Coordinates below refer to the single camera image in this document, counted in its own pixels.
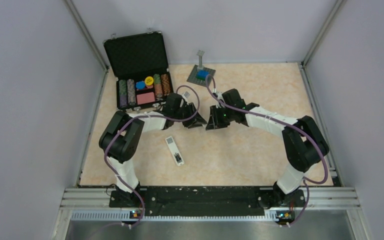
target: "white wall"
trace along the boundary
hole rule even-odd
[[[348,0],[308,71],[341,178],[384,240],[384,1]]]
[[[102,77],[62,0],[0,0],[0,240],[51,237]]]
[[[301,61],[335,0],[74,0],[96,45],[145,33],[164,34],[171,64]]]

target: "beige marble floor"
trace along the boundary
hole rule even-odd
[[[215,101],[204,87],[186,82],[192,66],[170,65],[173,87],[176,89],[182,84],[193,87],[201,100],[199,113],[207,120]],[[218,91],[236,88],[246,103],[260,104],[285,116],[313,115],[296,63],[208,64],[206,67],[216,69]],[[189,99],[197,104],[193,95]],[[81,185],[109,185],[116,181],[98,146],[115,111],[116,80],[111,71],[91,135]],[[182,166],[176,166],[165,143],[169,136],[173,136],[184,158]],[[134,155],[135,172],[141,185],[154,186],[271,186],[287,163],[282,139],[235,122],[228,128],[212,131],[205,131],[203,127],[187,129],[175,123],[164,131],[147,132],[142,134]],[[323,178],[321,162],[309,177]],[[329,177],[325,185],[332,184]]]

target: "robotic arm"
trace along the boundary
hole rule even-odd
[[[227,128],[230,122],[235,121],[248,127],[263,129],[283,139],[289,165],[286,167],[281,178],[273,186],[279,199],[284,200],[288,198],[300,186],[303,177],[311,167],[320,162],[321,159],[309,140],[302,139],[302,136],[297,131],[272,120],[272,118],[303,130],[317,143],[323,156],[328,154],[329,146],[317,127],[316,122],[310,116],[298,119],[286,117],[270,112],[255,103],[245,104],[245,101],[236,89],[213,94],[229,106],[267,117],[264,118],[251,113],[239,112],[217,104],[210,107],[210,118],[206,130]]]
[[[133,189],[140,187],[139,180],[136,177],[133,155],[138,147],[141,134],[154,130],[165,130],[173,125],[172,119],[186,119],[192,116],[196,107],[193,102],[188,102],[187,92],[183,95],[170,93],[167,96],[166,102],[162,110],[151,111],[147,113],[126,113],[117,111],[99,139],[99,147],[105,150],[115,135],[121,134],[112,144],[108,151],[108,161],[117,171],[118,175]],[[132,118],[137,116],[145,116],[141,119],[135,119],[126,128],[125,132],[120,132],[120,129]],[[194,118],[184,121],[185,128],[195,128],[207,124],[207,122],[197,113]],[[127,188],[118,178],[116,186],[122,190],[123,197],[130,200],[132,204],[135,202],[135,196],[132,190]]]

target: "yellow poker chip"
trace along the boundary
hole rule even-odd
[[[154,84],[154,78],[152,76],[147,76],[145,78],[145,84],[147,86],[151,86],[152,84]]]

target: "open case lid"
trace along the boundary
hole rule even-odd
[[[160,31],[108,39],[103,46],[112,71],[119,79],[169,67]]]

